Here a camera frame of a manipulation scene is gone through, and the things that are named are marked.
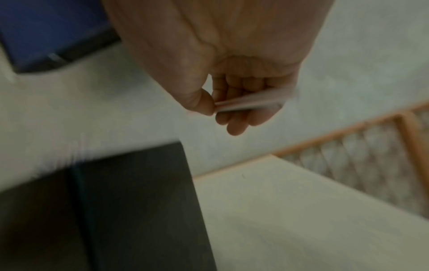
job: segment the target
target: hand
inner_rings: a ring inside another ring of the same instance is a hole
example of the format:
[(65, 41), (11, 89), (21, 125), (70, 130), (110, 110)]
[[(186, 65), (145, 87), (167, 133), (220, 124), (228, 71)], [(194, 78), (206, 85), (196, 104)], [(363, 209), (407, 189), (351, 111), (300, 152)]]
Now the hand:
[[(186, 109), (296, 85), (333, 0), (103, 0), (125, 45)], [(213, 93), (202, 86), (213, 77)], [(218, 113), (232, 135), (278, 110)]]

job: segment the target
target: gray floor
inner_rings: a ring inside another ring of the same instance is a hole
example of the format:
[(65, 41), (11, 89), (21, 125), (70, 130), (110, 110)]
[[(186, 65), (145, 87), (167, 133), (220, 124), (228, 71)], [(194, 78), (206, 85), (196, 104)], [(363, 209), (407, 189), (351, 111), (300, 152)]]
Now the gray floor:
[(175, 139), (198, 175), (429, 99), (428, 17), (425, 0), (337, 1), (303, 66), (299, 97), (236, 138), (213, 118), (188, 115), (121, 45), (15, 84), (0, 76), (1, 186), (70, 153)]

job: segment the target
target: white surface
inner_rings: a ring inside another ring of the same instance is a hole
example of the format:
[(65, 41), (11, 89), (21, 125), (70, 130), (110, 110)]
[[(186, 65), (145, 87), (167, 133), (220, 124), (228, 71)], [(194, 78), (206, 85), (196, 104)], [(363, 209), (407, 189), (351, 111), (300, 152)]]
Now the white surface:
[(195, 186), (219, 270), (428, 270), (429, 222), (277, 157)]
[(299, 97), (237, 138), (187, 115), (123, 46), (15, 86), (0, 75), (0, 185), (25, 180), (81, 138), (97, 154), (180, 139), (198, 175), (429, 99), (428, 17), (426, 0), (338, 0), (303, 65)]

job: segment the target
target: blue object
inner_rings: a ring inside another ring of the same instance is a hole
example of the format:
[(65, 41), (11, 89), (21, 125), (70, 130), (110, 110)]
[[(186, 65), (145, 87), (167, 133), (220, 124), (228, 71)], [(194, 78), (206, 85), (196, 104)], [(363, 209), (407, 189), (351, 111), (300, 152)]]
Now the blue object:
[(16, 72), (60, 67), (118, 39), (99, 0), (0, 0), (0, 40)]

